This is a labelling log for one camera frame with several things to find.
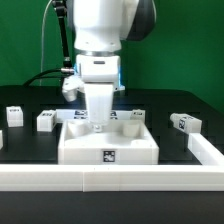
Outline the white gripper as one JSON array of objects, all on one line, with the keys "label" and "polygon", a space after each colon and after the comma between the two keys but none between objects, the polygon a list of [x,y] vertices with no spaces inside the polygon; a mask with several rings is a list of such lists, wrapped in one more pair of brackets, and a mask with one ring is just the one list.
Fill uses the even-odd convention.
[{"label": "white gripper", "polygon": [[110,119],[113,94],[119,77],[120,57],[79,54],[77,72],[84,83],[86,108],[94,132],[102,132]]}]

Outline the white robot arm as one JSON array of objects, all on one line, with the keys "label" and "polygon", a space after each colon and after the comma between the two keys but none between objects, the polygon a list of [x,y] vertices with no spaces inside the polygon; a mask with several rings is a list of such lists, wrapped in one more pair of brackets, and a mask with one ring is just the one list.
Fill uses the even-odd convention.
[{"label": "white robot arm", "polygon": [[68,0],[75,31],[76,74],[83,83],[88,121],[96,132],[109,122],[119,89],[121,42],[141,41],[156,23],[154,0]]}]

